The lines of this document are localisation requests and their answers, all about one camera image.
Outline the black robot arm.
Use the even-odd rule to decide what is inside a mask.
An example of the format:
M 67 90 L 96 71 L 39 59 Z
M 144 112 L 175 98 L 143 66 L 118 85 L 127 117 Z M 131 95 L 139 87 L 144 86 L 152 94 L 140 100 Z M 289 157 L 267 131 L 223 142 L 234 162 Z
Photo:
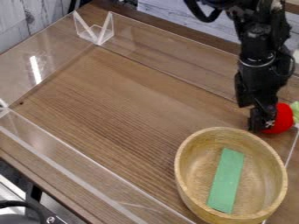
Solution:
M 291 25 L 285 0 L 210 0 L 234 21 L 241 53 L 235 92 L 238 105 L 250 108 L 249 130 L 279 134 L 294 126 L 291 107 L 278 92 L 295 72 L 295 58 L 286 46 Z

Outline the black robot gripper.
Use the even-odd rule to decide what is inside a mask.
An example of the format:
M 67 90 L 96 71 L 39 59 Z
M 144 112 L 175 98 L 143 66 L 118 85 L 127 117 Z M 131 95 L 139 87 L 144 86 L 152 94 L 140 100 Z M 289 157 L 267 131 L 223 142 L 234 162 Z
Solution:
M 277 123 L 277 93 L 295 71 L 294 58 L 274 58 L 269 62 L 238 60 L 235 92 L 238 106 L 254 105 L 247 119 L 254 133 L 269 131 Z

